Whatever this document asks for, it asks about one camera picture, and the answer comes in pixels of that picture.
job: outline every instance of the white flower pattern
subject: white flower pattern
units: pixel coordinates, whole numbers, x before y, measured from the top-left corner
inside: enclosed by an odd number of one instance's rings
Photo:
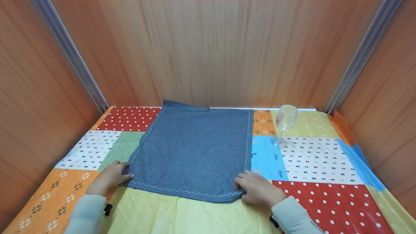
[[[75,199],[75,196],[71,194],[69,197],[67,197],[67,203],[70,201],[73,201]]]
[[[58,221],[54,220],[52,223],[49,223],[48,225],[48,231],[52,231],[52,229],[56,228],[58,225]]]
[[[68,175],[68,172],[63,172],[63,173],[61,173],[60,175],[59,175],[59,177],[61,177],[61,178],[64,178],[65,176],[67,176]]]
[[[82,179],[86,179],[88,177],[89,177],[89,173],[88,172],[82,175]]]
[[[51,194],[47,192],[46,194],[42,195],[42,201],[46,201],[46,199],[50,197],[51,197]]]
[[[30,224],[30,219],[26,219],[24,221],[21,221],[20,224],[19,224],[19,229],[23,229],[23,228],[29,226],[29,224]]]

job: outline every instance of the orange floral fabric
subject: orange floral fabric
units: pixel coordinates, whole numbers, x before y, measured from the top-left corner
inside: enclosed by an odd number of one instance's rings
[[[64,233],[78,199],[99,173],[53,169],[4,233]]]
[[[269,110],[254,110],[253,136],[275,136],[276,129]]]
[[[90,130],[97,130],[98,126],[100,126],[100,124],[103,122],[103,120],[105,119],[105,117],[107,117],[108,114],[110,114],[111,110],[114,108],[114,106],[110,106],[105,112],[104,114],[97,120],[97,122],[95,122],[94,126],[92,126],[92,128],[90,128]]]

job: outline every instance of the hand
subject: hand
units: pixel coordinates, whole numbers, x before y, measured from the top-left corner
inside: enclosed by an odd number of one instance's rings
[[[115,187],[134,177],[133,174],[123,175],[123,171],[129,164],[115,160],[109,164],[89,185],[85,194],[106,196],[110,188]]]
[[[249,170],[238,174],[238,177],[234,179],[234,189],[238,190],[240,188],[247,192],[241,198],[243,202],[265,203],[270,208],[287,197],[281,189],[268,182],[259,174],[252,173]]]

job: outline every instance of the metal frame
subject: metal frame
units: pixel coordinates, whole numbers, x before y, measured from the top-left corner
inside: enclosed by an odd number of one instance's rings
[[[50,0],[32,0],[32,2],[42,15],[52,34],[55,36],[56,41],[64,51],[95,105],[97,105],[98,109],[103,114],[109,107],[108,103],[89,72],[87,65],[85,65],[84,60],[79,54],[77,47],[62,23],[61,18],[56,12],[52,2]]]
[[[328,106],[325,109],[326,113],[332,114],[341,106],[402,2],[403,0],[384,0],[382,2],[376,16],[373,19],[373,22],[371,22],[370,27],[360,43],[360,46],[355,52],[354,57],[344,73],[344,76],[329,101]]]

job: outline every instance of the glass base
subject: glass base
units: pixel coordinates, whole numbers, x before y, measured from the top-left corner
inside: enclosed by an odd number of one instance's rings
[[[273,145],[282,149],[287,146],[287,141],[283,137],[276,137],[276,139],[273,142]]]

